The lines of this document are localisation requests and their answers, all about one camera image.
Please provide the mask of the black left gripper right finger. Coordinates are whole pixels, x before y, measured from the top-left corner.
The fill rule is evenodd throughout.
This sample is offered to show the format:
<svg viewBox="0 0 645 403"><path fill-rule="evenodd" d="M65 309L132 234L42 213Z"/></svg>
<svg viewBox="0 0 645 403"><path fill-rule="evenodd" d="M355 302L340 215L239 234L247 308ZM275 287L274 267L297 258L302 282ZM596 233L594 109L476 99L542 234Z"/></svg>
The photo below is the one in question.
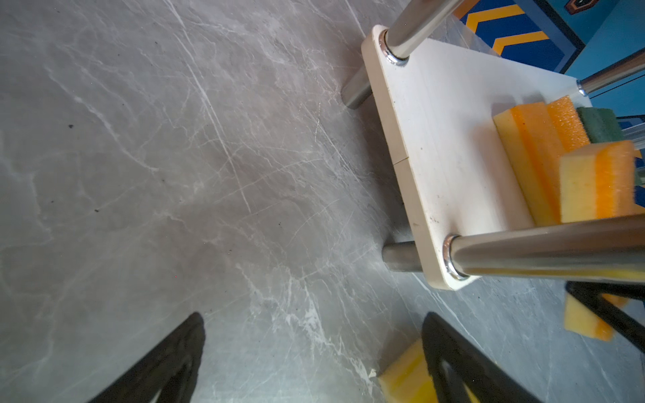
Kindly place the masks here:
<svg viewBox="0 0 645 403"><path fill-rule="evenodd" d="M496 363L435 312L426 315L422 328L428 374L440 402L538 402Z"/></svg>

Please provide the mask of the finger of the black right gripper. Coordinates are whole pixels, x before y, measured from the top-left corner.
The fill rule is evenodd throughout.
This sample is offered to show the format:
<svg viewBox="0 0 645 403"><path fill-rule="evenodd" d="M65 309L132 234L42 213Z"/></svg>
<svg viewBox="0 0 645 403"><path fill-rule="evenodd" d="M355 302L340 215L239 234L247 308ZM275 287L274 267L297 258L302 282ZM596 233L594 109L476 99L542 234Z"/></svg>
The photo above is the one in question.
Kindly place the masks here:
<svg viewBox="0 0 645 403"><path fill-rule="evenodd" d="M569 281L565 285L565 329L605 342L617 332L644 350L644 325L623 311L631 301L644 301L643 285Z"/></svg>

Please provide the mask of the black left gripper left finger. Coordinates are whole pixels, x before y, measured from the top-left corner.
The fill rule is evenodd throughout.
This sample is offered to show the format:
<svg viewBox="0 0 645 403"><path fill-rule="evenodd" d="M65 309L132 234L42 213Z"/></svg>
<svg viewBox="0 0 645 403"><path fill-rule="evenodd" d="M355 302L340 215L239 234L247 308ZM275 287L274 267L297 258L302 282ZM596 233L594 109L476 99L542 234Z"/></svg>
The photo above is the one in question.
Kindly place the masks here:
<svg viewBox="0 0 645 403"><path fill-rule="evenodd" d="M191 401L205 339L203 317L194 312L92 401Z"/></svg>

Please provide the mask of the orange sponge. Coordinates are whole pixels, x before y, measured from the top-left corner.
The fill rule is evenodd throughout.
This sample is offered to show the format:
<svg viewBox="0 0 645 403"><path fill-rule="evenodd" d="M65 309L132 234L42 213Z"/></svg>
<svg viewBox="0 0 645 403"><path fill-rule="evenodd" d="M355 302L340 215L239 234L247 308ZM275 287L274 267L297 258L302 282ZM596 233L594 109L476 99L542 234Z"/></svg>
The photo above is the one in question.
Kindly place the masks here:
<svg viewBox="0 0 645 403"><path fill-rule="evenodd" d="M543 102L512 107L493 117L534 223L561 223L559 159L564 146Z"/></svg>
<svg viewBox="0 0 645 403"><path fill-rule="evenodd" d="M561 223L636 214L635 149L629 140L588 144L559 160ZM564 328L604 342L614 330L572 295L566 295Z"/></svg>
<svg viewBox="0 0 645 403"><path fill-rule="evenodd" d="M591 143L570 97L550 102L547 111L566 153Z"/></svg>

